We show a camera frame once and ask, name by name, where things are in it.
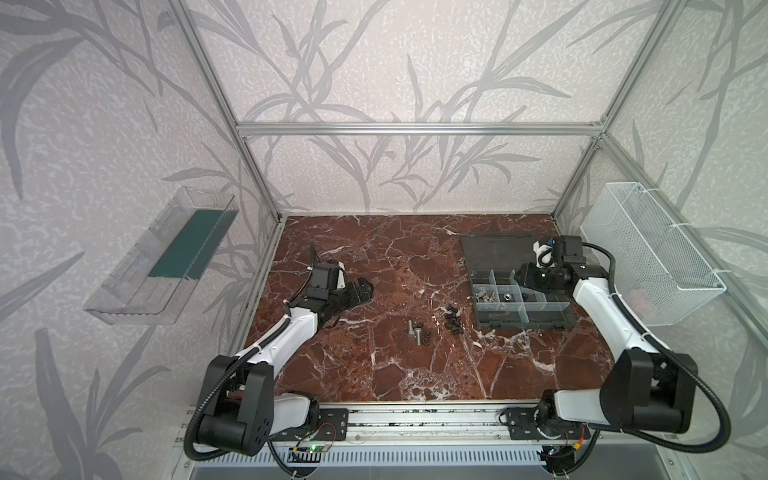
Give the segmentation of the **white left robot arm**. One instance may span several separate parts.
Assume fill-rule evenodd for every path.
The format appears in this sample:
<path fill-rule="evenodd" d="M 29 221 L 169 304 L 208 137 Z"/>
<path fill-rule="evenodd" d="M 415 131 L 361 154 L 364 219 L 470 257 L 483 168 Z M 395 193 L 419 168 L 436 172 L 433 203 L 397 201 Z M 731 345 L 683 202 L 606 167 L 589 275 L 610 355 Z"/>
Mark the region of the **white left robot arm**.
<path fill-rule="evenodd" d="M 286 430 L 316 428 L 316 401 L 274 392 L 278 374 L 306 342 L 342 313 L 373 299 L 365 279 L 345 279 L 336 261 L 309 268 L 302 286 L 282 303 L 282 316 L 262 337 L 207 366 L 194 413 L 183 437 L 184 454 L 202 462 L 228 453 L 254 456 Z"/>

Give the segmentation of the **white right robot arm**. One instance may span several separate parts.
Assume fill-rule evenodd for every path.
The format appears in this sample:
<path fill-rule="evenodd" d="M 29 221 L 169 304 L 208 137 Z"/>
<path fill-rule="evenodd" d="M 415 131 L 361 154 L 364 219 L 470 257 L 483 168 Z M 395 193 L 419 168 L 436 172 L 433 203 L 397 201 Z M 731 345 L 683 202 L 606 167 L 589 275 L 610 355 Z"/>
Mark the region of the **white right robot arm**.
<path fill-rule="evenodd" d="M 687 354 L 673 352 L 635 315 L 616 287 L 615 257 L 578 236 L 533 245 L 535 259 L 515 279 L 541 293 L 568 294 L 589 315 L 614 364 L 603 384 L 582 390 L 548 390 L 537 406 L 538 429 L 551 436 L 568 424 L 619 432 L 669 450 L 705 454 L 727 445 L 732 421 L 715 391 Z M 714 436 L 697 444 L 664 439 L 688 431 L 701 392 L 718 418 Z"/>

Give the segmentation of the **pile of screws and nuts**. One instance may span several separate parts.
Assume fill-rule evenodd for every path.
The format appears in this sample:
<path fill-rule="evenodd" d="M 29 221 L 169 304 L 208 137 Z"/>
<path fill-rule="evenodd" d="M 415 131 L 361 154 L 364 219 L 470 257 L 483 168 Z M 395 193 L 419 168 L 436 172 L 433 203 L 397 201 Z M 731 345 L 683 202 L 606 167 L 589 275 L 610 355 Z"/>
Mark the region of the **pile of screws and nuts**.
<path fill-rule="evenodd" d="M 428 346 L 431 343 L 431 332 L 422 322 L 408 321 L 409 335 L 416 340 L 419 346 Z"/>

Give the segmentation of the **pink object in basket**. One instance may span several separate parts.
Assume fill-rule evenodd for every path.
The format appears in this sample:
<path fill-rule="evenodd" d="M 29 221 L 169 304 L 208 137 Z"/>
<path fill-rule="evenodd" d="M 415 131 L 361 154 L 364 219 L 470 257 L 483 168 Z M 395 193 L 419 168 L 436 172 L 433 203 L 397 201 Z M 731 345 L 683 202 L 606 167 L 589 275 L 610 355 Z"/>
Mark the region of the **pink object in basket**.
<path fill-rule="evenodd" d="M 645 289 L 632 289 L 624 295 L 624 301 L 638 316 L 646 316 L 655 310 L 654 302 Z"/>

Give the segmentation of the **clear plastic organizer box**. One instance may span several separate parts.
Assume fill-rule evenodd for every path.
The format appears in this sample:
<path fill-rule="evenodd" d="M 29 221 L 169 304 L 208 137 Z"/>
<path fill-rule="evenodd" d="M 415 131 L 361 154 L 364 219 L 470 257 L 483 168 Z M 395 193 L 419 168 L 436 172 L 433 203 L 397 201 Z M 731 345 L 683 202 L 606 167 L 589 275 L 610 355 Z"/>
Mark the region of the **clear plastic organizer box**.
<path fill-rule="evenodd" d="M 471 233 L 461 237 L 469 272 L 476 325 L 480 330 L 567 330 L 577 323 L 566 296 L 541 293 L 517 283 L 520 267 L 534 260 L 533 234 Z M 493 290 L 497 303 L 477 304 L 473 292 Z"/>

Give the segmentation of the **silver wing nut in box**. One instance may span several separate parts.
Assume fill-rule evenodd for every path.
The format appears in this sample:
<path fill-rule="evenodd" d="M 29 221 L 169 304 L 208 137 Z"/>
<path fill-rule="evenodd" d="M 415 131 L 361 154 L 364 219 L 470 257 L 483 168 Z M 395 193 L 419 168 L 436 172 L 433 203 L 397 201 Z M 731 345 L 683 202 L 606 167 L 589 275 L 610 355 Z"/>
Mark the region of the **silver wing nut in box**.
<path fill-rule="evenodd" d="M 498 302 L 498 295 L 493 290 L 488 290 L 485 288 L 480 288 L 477 291 L 473 292 L 474 300 L 477 304 L 484 304 L 484 303 L 497 303 Z"/>

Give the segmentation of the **black socket screw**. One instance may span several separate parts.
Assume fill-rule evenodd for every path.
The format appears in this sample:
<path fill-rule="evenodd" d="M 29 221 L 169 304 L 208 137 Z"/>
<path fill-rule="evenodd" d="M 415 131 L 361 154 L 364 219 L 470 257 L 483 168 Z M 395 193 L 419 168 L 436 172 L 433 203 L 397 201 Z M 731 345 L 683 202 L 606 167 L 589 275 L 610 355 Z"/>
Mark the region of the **black socket screw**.
<path fill-rule="evenodd" d="M 459 310 L 453 305 L 447 305 L 444 313 L 444 326 L 453 335 L 462 335 L 464 327 Z"/>

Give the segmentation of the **aluminium rear crossbar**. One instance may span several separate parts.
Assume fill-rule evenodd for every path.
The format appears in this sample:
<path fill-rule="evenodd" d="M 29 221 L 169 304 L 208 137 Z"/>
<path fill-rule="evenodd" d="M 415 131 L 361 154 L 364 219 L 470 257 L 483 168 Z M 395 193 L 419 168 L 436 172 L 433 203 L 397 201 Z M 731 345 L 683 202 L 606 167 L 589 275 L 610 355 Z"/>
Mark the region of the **aluminium rear crossbar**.
<path fill-rule="evenodd" d="M 590 122 L 408 123 L 408 122 L 243 122 L 236 126 L 251 136 L 597 136 L 602 126 Z"/>

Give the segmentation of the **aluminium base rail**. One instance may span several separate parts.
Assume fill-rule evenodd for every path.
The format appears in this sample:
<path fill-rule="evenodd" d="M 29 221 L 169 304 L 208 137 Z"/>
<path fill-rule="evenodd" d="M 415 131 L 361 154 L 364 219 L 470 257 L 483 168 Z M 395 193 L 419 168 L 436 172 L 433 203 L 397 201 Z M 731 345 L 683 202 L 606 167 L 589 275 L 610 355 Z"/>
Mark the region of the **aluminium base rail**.
<path fill-rule="evenodd" d="M 508 409 L 532 409 L 534 400 L 322 402 L 322 409 L 345 409 L 335 446 L 574 444 L 579 429 L 546 438 L 533 426 L 506 420 Z"/>

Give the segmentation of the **clear wall shelf green bottom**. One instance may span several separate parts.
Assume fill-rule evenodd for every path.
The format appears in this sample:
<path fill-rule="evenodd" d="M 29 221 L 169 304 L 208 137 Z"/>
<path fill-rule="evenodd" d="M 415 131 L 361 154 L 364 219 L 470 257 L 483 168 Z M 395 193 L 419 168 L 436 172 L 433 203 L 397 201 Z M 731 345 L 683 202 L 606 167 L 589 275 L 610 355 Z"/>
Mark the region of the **clear wall shelf green bottom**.
<path fill-rule="evenodd" d="M 108 325 L 173 325 L 239 213 L 225 192 L 181 187 L 84 310 Z"/>

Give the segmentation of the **aluminium frame post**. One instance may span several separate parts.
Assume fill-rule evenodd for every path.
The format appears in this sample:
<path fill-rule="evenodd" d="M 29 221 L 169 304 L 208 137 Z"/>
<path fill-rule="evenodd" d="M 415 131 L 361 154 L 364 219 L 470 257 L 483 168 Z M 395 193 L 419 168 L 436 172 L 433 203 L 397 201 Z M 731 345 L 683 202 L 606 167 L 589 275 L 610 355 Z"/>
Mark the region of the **aluminium frame post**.
<path fill-rule="evenodd" d="M 630 95 L 645 73 L 655 54 L 660 50 L 666 37 L 673 29 L 678 17 L 682 13 L 687 2 L 683 0 L 663 1 L 651 27 L 646 34 L 640 48 L 633 58 L 630 66 L 622 78 L 611 102 L 605 113 L 598 122 L 599 130 L 592 135 L 590 142 L 582 154 L 579 163 L 569 179 L 563 193 L 560 195 L 551 216 L 558 217 L 564 210 L 567 203 L 576 195 L 578 185 L 584 176 L 588 173 L 590 164 L 594 159 L 602 141 L 608 136 L 613 124 L 618 119 L 624 109 Z"/>

